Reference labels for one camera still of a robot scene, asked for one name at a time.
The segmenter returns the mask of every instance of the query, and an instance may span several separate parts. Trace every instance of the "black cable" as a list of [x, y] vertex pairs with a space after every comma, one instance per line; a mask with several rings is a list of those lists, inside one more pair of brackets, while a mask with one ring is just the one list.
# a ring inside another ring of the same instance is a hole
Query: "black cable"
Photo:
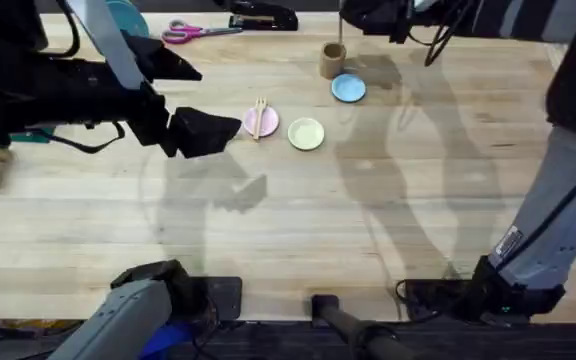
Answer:
[[206, 351], [204, 349], [204, 347], [206, 345], [208, 345], [208, 343], [212, 340], [212, 338], [221, 329], [220, 328], [221, 323], [219, 321], [219, 309], [217, 308], [217, 305], [215, 304], [215, 302], [213, 301], [213, 299], [209, 295], [206, 295], [206, 300], [210, 304], [208, 311], [212, 314], [212, 318], [215, 322], [215, 325], [208, 332], [208, 334], [205, 336], [204, 341], [201, 343], [201, 345], [197, 343], [197, 337], [196, 336], [192, 337], [192, 346], [195, 348], [195, 356], [193, 356], [193, 360], [199, 359], [199, 356], [203, 356], [203, 357], [210, 359], [210, 360], [218, 360], [218, 358], [216, 356], [212, 355], [211, 353], [209, 353], [208, 351]]
[[397, 296], [397, 300], [399, 300], [399, 302], [401, 302], [402, 304], [406, 305], [406, 306], [417, 306], [419, 305], [418, 302], [416, 301], [412, 301], [410, 299], [408, 299], [407, 297], [405, 297], [404, 295], [402, 295], [399, 292], [399, 288], [401, 288], [402, 285], [404, 285], [406, 283], [406, 280], [399, 280], [397, 281], [397, 283], [395, 284], [395, 296]]
[[219, 326], [215, 327], [207, 336], [206, 339], [201, 343], [201, 345], [197, 344], [197, 338], [192, 338], [192, 346], [195, 348], [195, 356], [193, 356], [193, 360], [199, 359], [199, 356], [203, 356], [210, 360], [219, 360], [216, 356], [212, 355], [208, 351], [204, 349], [204, 347], [212, 340], [212, 338], [217, 334], [220, 330]]
[[[468, 10], [472, 6], [472, 3], [473, 3], [473, 0], [461, 0], [461, 1], [455, 2], [455, 4], [448, 10], [448, 12], [444, 16], [443, 20], [439, 24], [439, 28], [437, 29], [437, 32], [435, 33], [435, 37], [429, 43], [417, 39], [410, 31], [408, 31], [408, 38], [410, 40], [416, 42], [417, 44], [427, 46], [430, 48], [428, 50], [428, 53], [426, 54], [426, 60], [424, 62], [425, 66], [432, 65], [435, 62], [435, 60], [437, 60], [439, 55], [441, 55], [441, 53], [444, 51], [444, 48], [446, 47], [446, 45], [448, 45], [448, 42], [450, 41], [452, 36], [455, 34], [455, 31], [457, 31], [457, 27], [459, 26], [459, 24], [461, 24], [461, 22], [466, 17]], [[443, 29], [448, 25], [450, 18], [453, 16], [453, 14], [455, 12], [457, 12], [459, 10], [461, 10], [459, 17], [457, 17], [455, 22], [450, 24], [448, 29], [445, 32], [443, 32]]]
[[17, 360], [40, 360], [40, 359], [47, 359], [49, 355], [57, 351], [57, 348], [52, 350], [42, 351], [40, 353], [24, 356], [22, 358], [17, 358]]
[[72, 32], [72, 44], [70, 49], [66, 50], [64, 53], [51, 53], [51, 52], [40, 52], [39, 55], [52, 57], [52, 58], [66, 58], [72, 57], [77, 54], [80, 47], [79, 31], [77, 30], [77, 24], [75, 24], [75, 19], [73, 19], [70, 13], [70, 8], [66, 4], [66, 0], [55, 0], [61, 11], [66, 15], [66, 20], [68, 20], [68, 25], [70, 25], [70, 30]]
[[[470, 295], [471, 289], [474, 289], [474, 288], [482, 285], [484, 282], [489, 280], [492, 276], [499, 274], [503, 269], [506, 268], [506, 266], [508, 266], [508, 264], [510, 264], [514, 259], [519, 257], [521, 254], [523, 254], [526, 251], [526, 249], [528, 249], [535, 241], [537, 241], [539, 239], [539, 237], [541, 235], [543, 235], [543, 233], [548, 229], [548, 227], [557, 219], [557, 217], [566, 209], [566, 207], [575, 198], [576, 198], [576, 184], [561, 199], [561, 201], [559, 201], [557, 206], [555, 206], [555, 208], [548, 214], [548, 216], [541, 222], [541, 224], [539, 224], [539, 226], [537, 226], [535, 231], [533, 231], [530, 234], [530, 236], [526, 239], [526, 241], [524, 241], [519, 247], [517, 247], [517, 249], [512, 251], [506, 258], [504, 258], [499, 264], [497, 264], [497, 266], [495, 267], [495, 270], [492, 273], [490, 273], [488, 276], [480, 278], [479, 280], [471, 281], [468, 288], [455, 301], [451, 302], [449, 305], [447, 305], [443, 309], [435, 311], [434, 313], [428, 315], [427, 317], [415, 319], [415, 320], [410, 320], [410, 321], [403, 321], [403, 322], [396, 323], [395, 325], [399, 326], [399, 325], [414, 325], [414, 324], [426, 323], [426, 322], [433, 320], [433, 319], [436, 319], [436, 318], [440, 317], [441, 315], [450, 311], [453, 307], [455, 307], [455, 305], [459, 304], [461, 301], [465, 300], [468, 297], [468, 295]], [[399, 297], [400, 294], [397, 291], [397, 287], [395, 288], [395, 292], [397, 293], [397, 296]]]

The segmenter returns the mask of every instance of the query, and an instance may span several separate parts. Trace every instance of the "black stapler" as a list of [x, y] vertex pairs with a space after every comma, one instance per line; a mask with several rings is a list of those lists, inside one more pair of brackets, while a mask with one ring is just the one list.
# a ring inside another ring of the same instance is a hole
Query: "black stapler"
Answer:
[[233, 15], [228, 24], [244, 30], [297, 31], [299, 19], [294, 10], [283, 6], [248, 0], [214, 0]]

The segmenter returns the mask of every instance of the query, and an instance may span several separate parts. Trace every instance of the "scissors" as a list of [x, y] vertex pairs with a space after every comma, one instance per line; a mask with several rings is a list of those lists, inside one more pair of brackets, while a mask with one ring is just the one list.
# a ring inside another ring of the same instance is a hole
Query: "scissors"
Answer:
[[204, 29], [191, 26], [183, 20], [173, 20], [168, 25], [169, 30], [161, 34], [161, 38], [168, 44], [185, 44], [192, 39], [204, 36], [236, 34], [243, 31], [241, 28], [212, 28]]

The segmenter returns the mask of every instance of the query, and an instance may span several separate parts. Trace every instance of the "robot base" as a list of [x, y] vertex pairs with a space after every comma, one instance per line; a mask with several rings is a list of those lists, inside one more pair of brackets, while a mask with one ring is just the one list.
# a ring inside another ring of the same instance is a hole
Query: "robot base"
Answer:
[[499, 326], [526, 324], [534, 314], [552, 311], [565, 294], [554, 289], [528, 290], [509, 285], [482, 256], [472, 280], [406, 280], [405, 305], [411, 320], [432, 313], [467, 322]]

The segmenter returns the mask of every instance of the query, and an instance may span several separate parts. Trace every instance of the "yellow object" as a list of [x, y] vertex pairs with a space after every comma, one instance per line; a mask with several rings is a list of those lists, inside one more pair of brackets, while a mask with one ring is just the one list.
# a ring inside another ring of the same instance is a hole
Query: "yellow object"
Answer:
[[315, 119], [298, 119], [288, 127], [288, 140], [299, 150], [314, 150], [324, 142], [324, 127]]

